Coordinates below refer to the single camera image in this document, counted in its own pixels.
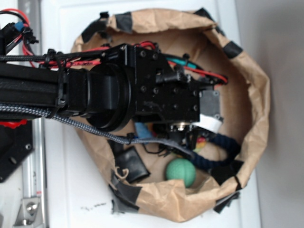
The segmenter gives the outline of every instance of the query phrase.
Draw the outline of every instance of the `black metal bracket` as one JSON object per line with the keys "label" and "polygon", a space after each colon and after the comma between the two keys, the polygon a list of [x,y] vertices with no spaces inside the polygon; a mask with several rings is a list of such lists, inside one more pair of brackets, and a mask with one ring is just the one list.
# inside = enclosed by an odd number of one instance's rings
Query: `black metal bracket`
{"label": "black metal bracket", "polygon": [[32,122],[16,129],[0,126],[0,183],[33,151]]}

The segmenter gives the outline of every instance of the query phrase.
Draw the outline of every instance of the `brown paper bag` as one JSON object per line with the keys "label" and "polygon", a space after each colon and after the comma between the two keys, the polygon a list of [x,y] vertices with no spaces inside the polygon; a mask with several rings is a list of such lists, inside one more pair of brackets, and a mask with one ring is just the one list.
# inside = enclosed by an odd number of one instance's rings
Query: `brown paper bag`
{"label": "brown paper bag", "polygon": [[[103,17],[93,22],[77,38],[73,51],[83,51],[102,44],[157,42],[163,53],[182,56],[206,70],[228,76],[229,84],[221,94],[221,115],[224,124],[220,133],[242,145],[236,161],[243,165],[235,176],[222,184],[210,174],[197,170],[197,178],[186,189],[182,180],[165,181],[164,170],[175,158],[147,154],[141,145],[136,149],[151,175],[130,185],[118,175],[113,153],[105,138],[78,130],[80,139],[109,183],[116,202],[114,210],[133,211],[163,217],[176,222],[187,221],[219,204],[246,186],[267,142],[270,108],[269,78],[239,46],[224,36],[209,14],[201,9],[195,14],[168,9],[145,9]],[[129,123],[118,135],[134,132]],[[201,155],[220,160],[225,153],[208,144]]]}

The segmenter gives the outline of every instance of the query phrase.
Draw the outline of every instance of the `green ball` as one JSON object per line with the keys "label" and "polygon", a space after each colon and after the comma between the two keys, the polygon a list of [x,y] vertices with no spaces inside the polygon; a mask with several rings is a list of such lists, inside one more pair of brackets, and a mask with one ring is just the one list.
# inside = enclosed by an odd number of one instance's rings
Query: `green ball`
{"label": "green ball", "polygon": [[171,161],[166,168],[167,180],[183,179],[186,188],[194,183],[195,177],[194,165],[184,158],[177,158]]}

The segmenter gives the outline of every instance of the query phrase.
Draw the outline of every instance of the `blue object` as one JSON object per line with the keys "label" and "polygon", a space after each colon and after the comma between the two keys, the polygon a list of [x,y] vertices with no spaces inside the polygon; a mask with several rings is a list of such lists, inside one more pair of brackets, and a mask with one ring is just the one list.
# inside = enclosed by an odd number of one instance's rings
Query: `blue object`
{"label": "blue object", "polygon": [[143,139],[143,138],[154,138],[152,133],[149,131],[147,125],[141,122],[135,122],[135,129],[138,138]]}
{"label": "blue object", "polygon": [[24,28],[23,22],[19,21],[15,24],[15,28],[21,32],[21,30]]}

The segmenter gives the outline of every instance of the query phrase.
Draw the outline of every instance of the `navy blue rope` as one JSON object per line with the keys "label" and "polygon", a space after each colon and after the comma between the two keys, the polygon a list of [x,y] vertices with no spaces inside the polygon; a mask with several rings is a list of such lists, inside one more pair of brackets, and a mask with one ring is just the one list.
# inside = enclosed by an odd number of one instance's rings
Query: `navy blue rope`
{"label": "navy blue rope", "polygon": [[235,157],[240,153],[241,146],[235,139],[229,138],[225,135],[217,134],[217,136],[211,139],[209,142],[216,144],[226,150],[228,157],[223,161],[210,161],[204,157],[194,153],[194,158],[190,159],[197,168],[202,170],[209,170],[218,166],[225,166],[230,164]]}

